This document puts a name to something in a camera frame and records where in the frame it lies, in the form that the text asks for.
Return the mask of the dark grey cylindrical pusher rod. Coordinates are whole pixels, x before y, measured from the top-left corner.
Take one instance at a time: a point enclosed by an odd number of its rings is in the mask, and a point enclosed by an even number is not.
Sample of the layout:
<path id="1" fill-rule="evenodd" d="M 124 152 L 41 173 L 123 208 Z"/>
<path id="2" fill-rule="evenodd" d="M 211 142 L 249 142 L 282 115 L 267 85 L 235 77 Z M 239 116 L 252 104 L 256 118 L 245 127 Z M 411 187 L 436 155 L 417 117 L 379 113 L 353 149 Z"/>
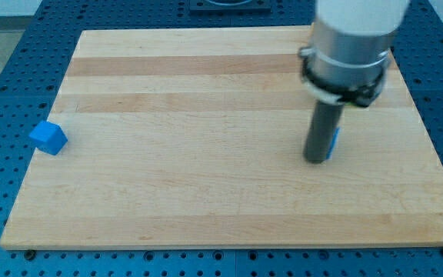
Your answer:
<path id="1" fill-rule="evenodd" d="M 343 105 L 329 105 L 320 101 L 315 103 L 303 151 L 308 162 L 320 164 L 327 160 L 326 154 L 343 108 Z"/>

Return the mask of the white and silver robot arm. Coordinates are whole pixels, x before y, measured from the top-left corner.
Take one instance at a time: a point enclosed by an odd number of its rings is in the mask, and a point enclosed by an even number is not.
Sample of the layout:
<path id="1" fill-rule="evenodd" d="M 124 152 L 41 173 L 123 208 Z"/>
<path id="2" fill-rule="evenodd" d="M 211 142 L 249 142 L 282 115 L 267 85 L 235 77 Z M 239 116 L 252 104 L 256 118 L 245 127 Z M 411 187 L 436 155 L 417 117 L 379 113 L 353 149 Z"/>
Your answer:
<path id="1" fill-rule="evenodd" d="M 308 45 L 298 51 L 301 79 L 315 98 L 304 158 L 330 156 L 343 108 L 367 108 L 381 94 L 388 57 L 409 0 L 319 0 Z"/>

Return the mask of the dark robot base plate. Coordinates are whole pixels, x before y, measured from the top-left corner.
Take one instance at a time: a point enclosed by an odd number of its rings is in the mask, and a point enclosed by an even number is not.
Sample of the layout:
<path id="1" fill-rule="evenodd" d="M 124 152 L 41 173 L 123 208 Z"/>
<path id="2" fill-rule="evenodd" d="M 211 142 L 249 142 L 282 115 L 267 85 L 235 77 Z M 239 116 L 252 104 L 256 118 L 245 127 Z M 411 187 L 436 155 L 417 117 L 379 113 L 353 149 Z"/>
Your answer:
<path id="1" fill-rule="evenodd" d="M 270 12 L 272 0 L 188 0 L 191 13 Z"/>

